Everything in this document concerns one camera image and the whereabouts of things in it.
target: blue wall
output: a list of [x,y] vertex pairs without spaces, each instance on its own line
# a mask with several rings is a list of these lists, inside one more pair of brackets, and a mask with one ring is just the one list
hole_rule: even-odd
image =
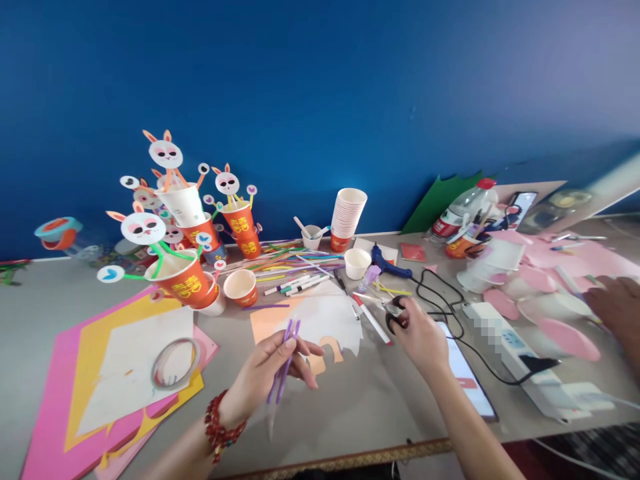
[[258,186],[266,239],[328,223],[344,186],[364,233],[438,174],[580,185],[638,148],[638,45],[633,0],[5,3],[0,259],[46,256],[58,216],[116,239],[142,128],[170,128],[188,178],[228,161]]

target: scissors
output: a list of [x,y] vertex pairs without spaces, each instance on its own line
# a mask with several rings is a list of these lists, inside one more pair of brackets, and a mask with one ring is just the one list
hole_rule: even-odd
[[388,330],[393,333],[393,329],[391,328],[391,322],[396,322],[402,328],[406,329],[409,326],[409,317],[406,315],[402,315],[405,311],[405,308],[400,305],[400,300],[406,298],[406,295],[398,295],[394,297],[392,300],[388,302],[383,302],[382,306],[384,307],[387,314],[385,315],[385,320],[387,321]]

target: glue gun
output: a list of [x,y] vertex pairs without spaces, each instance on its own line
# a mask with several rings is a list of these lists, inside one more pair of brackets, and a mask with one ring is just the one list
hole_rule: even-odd
[[371,249],[371,262],[380,267],[380,274],[388,272],[400,278],[412,278],[413,276],[413,272],[410,269],[402,269],[386,261],[377,243],[375,243]]

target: gray table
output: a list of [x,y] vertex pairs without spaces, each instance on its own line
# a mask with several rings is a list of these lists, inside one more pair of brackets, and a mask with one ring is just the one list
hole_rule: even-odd
[[[420,243],[420,235],[386,235],[368,237],[372,241],[397,247],[400,241]],[[438,273],[453,285],[455,272],[463,268],[462,261],[450,261],[439,249],[426,244],[429,263],[438,264]],[[415,273],[422,265],[400,261]],[[17,478],[29,444],[31,431],[41,401],[49,358],[55,335],[96,313],[134,295],[141,289],[138,283],[122,281],[104,285],[95,280],[95,271],[74,261],[36,263],[16,280],[22,287],[0,288],[0,311],[3,333],[0,337],[0,361],[5,366],[2,382],[3,412],[0,477]],[[415,290],[415,284],[385,274],[382,281],[389,288]],[[450,301],[456,300],[448,287],[438,281],[429,286]],[[434,295],[428,296],[437,300]],[[468,300],[480,300],[466,295]],[[381,323],[381,312],[374,313]],[[229,306],[222,317],[200,317],[197,324],[221,349],[203,373],[205,388],[186,405],[165,420],[149,442],[130,464],[122,478],[136,479],[157,460],[162,452],[180,436],[202,412],[209,400],[228,388],[253,348],[253,334],[248,312]],[[404,456],[446,451],[447,432],[429,388],[417,374],[399,345],[383,345],[372,326],[364,321],[364,340],[360,353],[354,357],[345,350],[345,361],[333,364],[327,350],[327,370],[318,377],[319,390],[306,391],[298,385],[280,406],[273,443],[267,440],[264,412],[252,418],[238,445],[226,452],[212,476],[228,477],[256,471],[268,471],[289,465],[316,464],[325,459],[344,457],[339,465],[346,467],[362,462],[380,462],[397,458],[390,456],[392,447],[406,445]],[[458,333],[455,322],[451,329]],[[488,360],[486,342],[476,337],[465,323],[465,340],[480,349]],[[526,338],[527,328],[519,328]],[[591,381],[602,390],[640,403],[640,393],[614,344],[599,330],[582,327],[600,348],[603,358],[597,363],[568,359],[555,372],[565,382]],[[461,347],[487,392],[499,422],[491,425],[502,442],[567,433],[640,420],[640,413],[626,407],[596,412],[593,417],[562,425],[548,419],[518,387],[509,387],[496,380],[473,352]],[[508,372],[496,361],[494,368],[504,378]],[[377,451],[369,457],[365,452]]]

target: smartphone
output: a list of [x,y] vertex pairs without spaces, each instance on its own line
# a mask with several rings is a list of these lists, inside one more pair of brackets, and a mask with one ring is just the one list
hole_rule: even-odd
[[507,209],[509,230],[516,230],[516,228],[518,228],[537,196],[537,192],[516,192],[513,194],[513,199]]

